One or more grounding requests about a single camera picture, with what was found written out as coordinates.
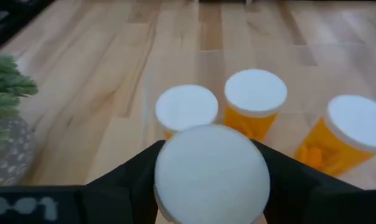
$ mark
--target plant pot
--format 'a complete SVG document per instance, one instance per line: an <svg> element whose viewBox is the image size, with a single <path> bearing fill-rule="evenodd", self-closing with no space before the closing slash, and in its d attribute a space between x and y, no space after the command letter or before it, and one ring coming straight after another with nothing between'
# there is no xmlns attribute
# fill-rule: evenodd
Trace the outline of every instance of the plant pot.
<svg viewBox="0 0 376 224"><path fill-rule="evenodd" d="M9 139L0 149L0 185L14 185L32 165L37 143L33 131L19 116L1 120L0 128L10 130Z"/></svg>

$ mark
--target white lid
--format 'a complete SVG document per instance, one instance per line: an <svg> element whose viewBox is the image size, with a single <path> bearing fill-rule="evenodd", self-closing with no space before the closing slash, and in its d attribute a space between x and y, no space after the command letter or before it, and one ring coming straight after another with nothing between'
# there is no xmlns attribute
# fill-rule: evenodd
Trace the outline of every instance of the white lid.
<svg viewBox="0 0 376 224"><path fill-rule="evenodd" d="M230 106L239 113L267 117L285 102L288 91L283 81L266 70L242 70L232 75L224 88Z"/></svg>
<svg viewBox="0 0 376 224"><path fill-rule="evenodd" d="M346 144L376 152L376 102L358 95L333 98L327 107L328 128Z"/></svg>
<svg viewBox="0 0 376 224"><path fill-rule="evenodd" d="M175 134L155 168L159 198L183 224L251 223L270 194L263 156L239 132L211 124Z"/></svg>
<svg viewBox="0 0 376 224"><path fill-rule="evenodd" d="M213 93L198 85L181 85L166 90L156 102L156 117L163 128L174 132L210 124L219 104Z"/></svg>

